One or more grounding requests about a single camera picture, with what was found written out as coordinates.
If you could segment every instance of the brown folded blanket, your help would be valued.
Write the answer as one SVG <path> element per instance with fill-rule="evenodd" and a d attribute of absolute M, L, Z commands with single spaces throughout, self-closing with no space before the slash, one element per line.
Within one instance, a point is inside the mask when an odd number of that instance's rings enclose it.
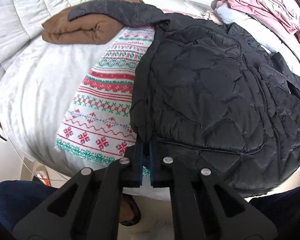
<path fill-rule="evenodd" d="M 105 44 L 123 24 L 103 14 L 89 14 L 68 22 L 69 7 L 42 24 L 42 39 L 54 44 Z"/>

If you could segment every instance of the slipper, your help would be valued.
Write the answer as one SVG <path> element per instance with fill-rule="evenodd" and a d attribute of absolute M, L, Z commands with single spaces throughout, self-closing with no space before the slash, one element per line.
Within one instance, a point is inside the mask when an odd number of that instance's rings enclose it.
<path fill-rule="evenodd" d="M 128 204 L 130 205 L 130 207 L 134 213 L 134 217 L 131 220 L 122 221 L 122 222 L 120 222 L 120 224 L 122 224 L 123 226 L 126 226 L 126 227 L 131 227 L 131 226 L 138 224 L 141 220 L 141 212 L 140 212 L 140 209 L 138 208 L 136 202 L 134 201 L 133 197 L 128 194 L 122 194 L 122 199 L 128 202 Z"/>

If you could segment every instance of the patterned towel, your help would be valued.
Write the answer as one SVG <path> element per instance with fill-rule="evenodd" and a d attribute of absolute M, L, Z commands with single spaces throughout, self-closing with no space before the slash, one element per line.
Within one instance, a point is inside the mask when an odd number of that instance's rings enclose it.
<path fill-rule="evenodd" d="M 107 166 L 134 145 L 129 115 L 133 80 L 153 38 L 152 27 L 127 28 L 114 41 L 82 80 L 58 130 L 58 148 Z"/>

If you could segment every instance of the red snowflake pattern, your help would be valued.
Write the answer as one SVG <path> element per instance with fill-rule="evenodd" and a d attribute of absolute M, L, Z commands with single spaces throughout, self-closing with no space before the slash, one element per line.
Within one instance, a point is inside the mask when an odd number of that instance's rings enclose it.
<path fill-rule="evenodd" d="M 78 138 L 79 138 L 81 144 L 85 144 L 86 142 L 90 141 L 90 137 L 87 135 L 86 132 L 78 135 Z"/>
<path fill-rule="evenodd" d="M 106 137 L 102 137 L 101 139 L 97 140 L 96 144 L 99 146 L 99 150 L 103 150 L 104 147 L 109 146 L 109 142 L 107 142 Z"/>
<path fill-rule="evenodd" d="M 63 132 L 65 133 L 67 138 L 69 138 L 69 136 L 73 135 L 73 132 L 72 132 L 70 126 L 68 126 L 68 128 L 66 128 L 66 129 L 64 129 Z"/>
<path fill-rule="evenodd" d="M 121 144 L 117 145 L 116 148 L 119 150 L 119 154 L 123 155 L 127 148 L 127 142 L 123 141 Z"/>

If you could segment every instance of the person's leg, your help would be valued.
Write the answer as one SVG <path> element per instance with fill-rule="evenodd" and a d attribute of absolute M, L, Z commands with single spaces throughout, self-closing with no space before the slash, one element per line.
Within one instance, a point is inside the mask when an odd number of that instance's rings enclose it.
<path fill-rule="evenodd" d="M 13 228 L 20 220 L 56 190 L 57 188 L 48 187 L 34 181 L 16 180 L 1 182 L 0 223 L 12 233 Z M 135 215 L 131 203 L 123 199 L 121 201 L 120 222 L 133 221 Z"/>
<path fill-rule="evenodd" d="M 279 194 L 253 198 L 249 203 L 269 218 L 280 233 L 300 210 L 300 187 Z"/>

